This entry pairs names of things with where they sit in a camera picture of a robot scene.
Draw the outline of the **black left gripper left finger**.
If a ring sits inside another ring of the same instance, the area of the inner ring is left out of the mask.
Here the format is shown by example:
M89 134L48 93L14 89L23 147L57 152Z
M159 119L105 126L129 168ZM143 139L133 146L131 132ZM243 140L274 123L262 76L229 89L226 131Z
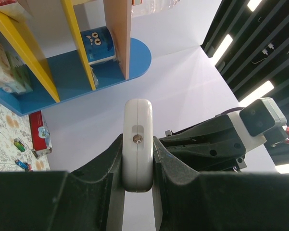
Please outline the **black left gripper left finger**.
M73 172L0 172L0 231L120 231L122 141Z

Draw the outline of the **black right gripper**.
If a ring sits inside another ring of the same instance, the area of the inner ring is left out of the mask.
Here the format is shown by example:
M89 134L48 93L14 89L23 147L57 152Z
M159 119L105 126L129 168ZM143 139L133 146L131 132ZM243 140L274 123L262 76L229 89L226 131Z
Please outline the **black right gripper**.
M196 171L231 168L247 152L228 115L219 115L159 141Z

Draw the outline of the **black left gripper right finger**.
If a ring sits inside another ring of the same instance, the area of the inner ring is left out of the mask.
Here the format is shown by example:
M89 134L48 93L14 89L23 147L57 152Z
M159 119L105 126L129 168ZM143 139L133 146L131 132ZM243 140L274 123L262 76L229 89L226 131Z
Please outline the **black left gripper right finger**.
M289 231L289 174L197 172L154 138L158 231Z

